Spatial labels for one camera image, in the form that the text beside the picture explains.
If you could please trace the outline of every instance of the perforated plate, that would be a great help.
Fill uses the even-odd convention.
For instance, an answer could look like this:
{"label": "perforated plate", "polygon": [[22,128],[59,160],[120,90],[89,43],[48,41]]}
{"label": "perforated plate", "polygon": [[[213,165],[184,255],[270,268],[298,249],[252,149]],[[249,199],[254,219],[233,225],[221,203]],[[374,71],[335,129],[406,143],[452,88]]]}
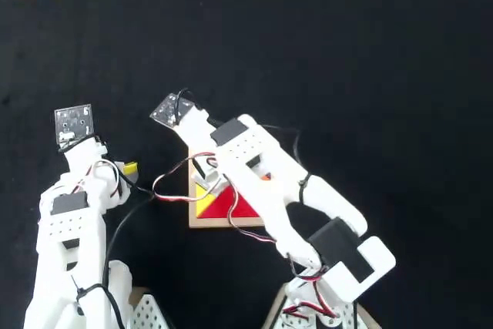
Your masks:
{"label": "perforated plate", "polygon": [[[176,94],[169,94],[156,109],[150,114],[150,118],[172,129],[175,126],[175,101]],[[193,103],[187,99],[180,98],[178,105],[178,114],[180,117],[185,116],[193,107]]]}
{"label": "perforated plate", "polygon": [[[283,307],[291,305],[290,301],[286,301]],[[354,329],[354,315],[352,306],[345,305],[344,307],[338,307],[335,310],[341,316],[342,321],[335,320],[330,322],[327,320],[326,327],[337,327],[339,329]],[[315,316],[311,315],[310,320],[307,322],[304,319],[292,317],[290,315],[281,314],[277,317],[277,320],[272,326],[272,329],[317,329]],[[366,324],[361,320],[361,317],[357,316],[358,329],[367,329]]]}
{"label": "perforated plate", "polygon": [[144,294],[133,311],[132,329],[169,329],[151,294]]}
{"label": "perforated plate", "polygon": [[[340,315],[342,317],[342,328],[343,329],[354,329],[354,314],[353,306],[346,304],[340,310]],[[367,326],[361,320],[360,315],[357,316],[357,327],[360,329],[367,329]]]}
{"label": "perforated plate", "polygon": [[94,133],[92,109],[90,104],[55,111],[56,143],[79,140]]}

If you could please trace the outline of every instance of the wooden board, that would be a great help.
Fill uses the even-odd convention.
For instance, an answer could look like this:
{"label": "wooden board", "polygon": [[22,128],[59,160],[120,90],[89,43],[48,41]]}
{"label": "wooden board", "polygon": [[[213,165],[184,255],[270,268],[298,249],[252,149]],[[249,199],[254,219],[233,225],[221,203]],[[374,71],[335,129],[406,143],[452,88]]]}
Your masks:
{"label": "wooden board", "polygon": [[[192,179],[193,164],[189,164],[189,196],[196,197],[202,190]],[[233,202],[231,189],[224,190],[216,199],[211,197],[206,202],[189,202],[189,227],[231,227],[227,219],[229,205]],[[255,211],[243,199],[240,199],[238,207],[233,212],[233,222],[239,227],[261,227],[263,226]]]}

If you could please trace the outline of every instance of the white robotic arm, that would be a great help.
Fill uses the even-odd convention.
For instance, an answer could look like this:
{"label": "white robotic arm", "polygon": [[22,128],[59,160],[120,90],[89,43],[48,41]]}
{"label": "white robotic arm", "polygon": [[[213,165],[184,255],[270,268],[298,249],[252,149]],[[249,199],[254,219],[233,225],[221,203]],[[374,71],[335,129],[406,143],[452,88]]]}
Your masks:
{"label": "white robotic arm", "polygon": [[[90,109],[87,105],[55,111],[57,142],[70,172],[62,174],[41,195],[38,267],[25,329],[118,327],[103,290],[94,290],[76,302],[78,287],[87,288],[102,281],[106,255],[102,215],[126,202],[130,195],[128,185],[119,181],[114,168],[122,163],[104,159],[107,148],[91,136]],[[132,313],[128,303],[132,275],[120,261],[111,261],[110,267],[109,291],[122,320],[127,322]]]}
{"label": "white robotic arm", "polygon": [[[170,94],[151,118],[173,129],[192,151],[215,153],[217,168],[204,161],[200,166],[206,176],[195,173],[194,179],[208,187],[212,183],[206,181],[207,177],[225,176],[262,218],[283,257],[305,266],[305,274],[325,266],[320,292],[328,304],[337,307],[356,300],[395,265],[394,256],[380,239],[359,240],[367,231],[363,215],[323,179],[308,176],[252,117],[242,115],[216,128],[208,122],[205,109],[197,109],[183,98],[176,104],[176,96]],[[266,175],[269,181],[263,180]],[[332,219],[331,227],[314,235],[312,243],[291,226],[286,212],[286,205],[301,201],[300,196],[303,204]],[[341,249],[342,254],[334,255],[332,247]],[[351,248],[349,256],[346,250]],[[307,288],[303,280],[295,278],[287,288],[288,297],[303,300],[313,296],[313,289]]]}

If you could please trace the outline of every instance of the black cloth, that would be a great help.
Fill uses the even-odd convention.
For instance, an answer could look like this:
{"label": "black cloth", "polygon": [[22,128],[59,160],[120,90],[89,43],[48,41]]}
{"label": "black cloth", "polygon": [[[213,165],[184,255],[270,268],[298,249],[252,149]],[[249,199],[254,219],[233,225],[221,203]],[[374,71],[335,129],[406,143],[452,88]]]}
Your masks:
{"label": "black cloth", "polygon": [[[184,86],[221,121],[304,129],[306,168],[397,258],[360,300],[383,327],[485,327],[491,0],[0,0],[0,12],[0,327],[22,325],[39,195],[67,170],[53,110],[92,103],[113,157],[139,161],[148,186],[186,155],[148,118]],[[186,172],[166,190],[186,192]],[[109,234],[136,198],[105,216]],[[327,221],[290,215],[305,237]],[[272,245],[190,230],[185,204],[139,211],[113,257],[178,328],[258,328],[291,278]]]}

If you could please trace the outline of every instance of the black cable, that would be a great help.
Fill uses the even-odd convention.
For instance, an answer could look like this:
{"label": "black cable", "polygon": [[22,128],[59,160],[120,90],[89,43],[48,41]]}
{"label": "black cable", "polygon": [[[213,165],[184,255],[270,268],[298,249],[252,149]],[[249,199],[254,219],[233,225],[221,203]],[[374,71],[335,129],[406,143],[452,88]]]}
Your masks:
{"label": "black cable", "polygon": [[108,297],[108,300],[111,304],[111,307],[112,307],[113,311],[115,311],[116,323],[118,324],[118,328],[119,329],[125,329],[126,326],[123,324],[122,314],[120,313],[120,309],[118,308],[118,304],[116,303],[116,300],[115,300],[114,296],[111,294],[111,292],[109,291],[109,289],[107,287],[105,287],[104,285],[102,285],[100,283],[96,283],[96,284],[93,284],[92,286],[90,286],[89,288],[86,288],[86,289],[77,288],[77,297],[75,298],[77,300],[77,303],[79,302],[79,300],[81,298],[85,297],[88,293],[92,292],[93,290],[95,290],[97,288],[101,288],[105,292],[106,296]]}
{"label": "black cable", "polygon": [[131,179],[129,179],[123,172],[122,170],[116,166],[116,168],[118,169],[118,174],[120,175],[120,178],[124,179],[125,182],[127,184],[129,184],[129,186],[131,188],[134,188],[134,189],[137,189],[138,191],[142,192],[142,193],[145,193],[145,194],[149,194],[150,196],[152,196],[154,194],[154,192],[152,190],[149,190],[149,189],[146,189],[146,188],[142,188],[141,186],[138,186],[137,184],[135,184]]}
{"label": "black cable", "polygon": [[298,133],[296,134],[296,138],[294,138],[293,141],[293,155],[296,162],[298,162],[303,167],[300,154],[298,153],[298,144],[300,143],[300,137],[301,137],[301,130],[298,130]]}
{"label": "black cable", "polygon": [[182,119],[179,116],[179,101],[183,98],[183,95],[185,95],[185,93],[188,93],[188,95],[192,97],[191,101],[195,104],[195,106],[197,107],[197,109],[200,109],[200,106],[196,102],[195,96],[193,95],[192,91],[190,89],[188,89],[188,88],[181,89],[178,92],[178,94],[176,94],[175,106],[173,108],[173,114],[175,115],[175,120],[176,120],[175,124],[176,125],[178,125],[179,124],[179,121]]}
{"label": "black cable", "polygon": [[59,149],[59,153],[67,153],[69,150],[75,148],[80,143],[85,142],[87,139],[91,139],[91,138],[96,138],[98,141],[101,141],[99,135],[97,135],[95,133],[92,133],[92,134],[89,134],[89,135],[84,136],[83,138],[77,140],[76,142],[74,142],[72,144],[69,144],[69,145],[67,145],[67,146],[65,146],[63,148],[60,148]]}
{"label": "black cable", "polygon": [[305,178],[299,182],[300,184],[300,192],[298,193],[298,198],[300,200],[301,204],[305,204],[305,199],[303,198],[303,193],[305,191],[305,188],[307,187],[308,180],[310,179],[311,173],[307,173]]}
{"label": "black cable", "polygon": [[301,280],[308,280],[308,281],[314,281],[322,278],[322,276],[327,272],[327,267],[322,266],[315,274],[313,275],[300,275],[296,272],[296,268],[294,267],[294,261],[291,258],[291,255],[288,253],[287,254],[287,259],[290,261],[290,266],[291,266],[291,273],[293,275]]}
{"label": "black cable", "polygon": [[118,226],[117,226],[117,228],[115,230],[115,233],[113,233],[113,236],[112,236],[111,240],[108,243],[108,247],[106,248],[105,263],[104,263],[103,269],[102,269],[102,285],[103,286],[108,287],[108,280],[109,280],[109,256],[111,254],[111,251],[112,251],[113,247],[115,246],[116,238],[118,237],[120,231],[125,226],[125,224],[128,222],[128,220],[130,219],[130,217],[132,217],[132,215],[134,215],[138,210],[140,210],[141,208],[143,208],[143,206],[145,206],[146,204],[151,203],[154,200],[154,198],[155,198],[155,196],[154,196],[154,193],[153,193],[151,197],[145,199],[141,203],[139,203],[136,206],[134,206],[126,214],[126,216],[123,217],[123,219],[118,224]]}
{"label": "black cable", "polygon": [[354,300],[353,302],[353,322],[354,322],[354,329],[357,329],[357,301]]}

